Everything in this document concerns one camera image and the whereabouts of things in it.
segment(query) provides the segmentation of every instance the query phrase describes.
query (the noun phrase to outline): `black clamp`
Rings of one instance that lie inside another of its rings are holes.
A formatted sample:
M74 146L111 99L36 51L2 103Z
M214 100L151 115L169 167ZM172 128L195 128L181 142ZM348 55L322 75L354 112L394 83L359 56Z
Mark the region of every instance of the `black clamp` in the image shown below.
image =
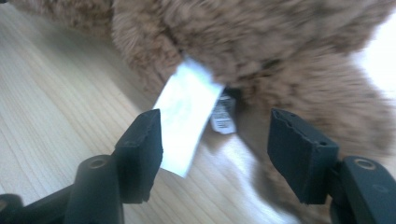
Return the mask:
M111 156L83 161L73 185L24 207L18 195L0 195L0 223L121 224L122 203L149 200L162 159L161 113L150 110L136 118Z
M396 223L396 181L378 162L337 159L338 146L297 115L273 109L268 155L305 204L332 197L332 223Z

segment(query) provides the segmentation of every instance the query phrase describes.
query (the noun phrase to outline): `wood grain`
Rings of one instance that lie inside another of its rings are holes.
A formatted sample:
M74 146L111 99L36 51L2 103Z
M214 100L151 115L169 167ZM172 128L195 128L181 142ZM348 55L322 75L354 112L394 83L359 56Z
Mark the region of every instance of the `wood grain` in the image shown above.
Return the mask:
M28 204L72 184L154 101L111 43L0 5L0 194ZM189 176L161 170L125 223L295 222L270 196L239 137L207 129Z

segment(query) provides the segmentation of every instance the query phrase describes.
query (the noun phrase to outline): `plush fur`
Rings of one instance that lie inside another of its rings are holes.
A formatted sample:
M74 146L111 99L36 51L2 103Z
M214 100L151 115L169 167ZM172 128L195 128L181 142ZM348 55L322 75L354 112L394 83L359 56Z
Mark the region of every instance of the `plush fur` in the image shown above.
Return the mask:
M112 38L150 91L189 54L268 118L284 108L341 145L342 156L381 161L394 125L380 93L353 66L396 0L10 0L82 32ZM282 202L302 221L328 223L328 207L298 203L266 158Z

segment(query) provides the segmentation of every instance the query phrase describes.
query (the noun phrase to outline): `barcode label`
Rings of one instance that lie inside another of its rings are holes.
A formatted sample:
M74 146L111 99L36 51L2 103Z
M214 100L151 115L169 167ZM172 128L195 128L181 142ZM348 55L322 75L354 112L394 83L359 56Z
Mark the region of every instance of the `barcode label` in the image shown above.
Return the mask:
M215 132L228 134L236 133L232 113L235 107L235 99L223 93L213 109L210 123Z

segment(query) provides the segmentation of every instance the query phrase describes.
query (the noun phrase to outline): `stuffed animal leg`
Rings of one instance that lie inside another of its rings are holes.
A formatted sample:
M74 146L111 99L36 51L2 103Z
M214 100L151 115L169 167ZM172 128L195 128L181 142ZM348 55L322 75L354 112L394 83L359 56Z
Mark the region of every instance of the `stuffed animal leg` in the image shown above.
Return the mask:
M241 80L248 102L269 118L272 107L289 110L340 146L341 157L360 155L381 162L391 155L391 107L348 57L311 46L254 77ZM330 223L326 206L303 205L266 153L264 170L279 200L306 223Z

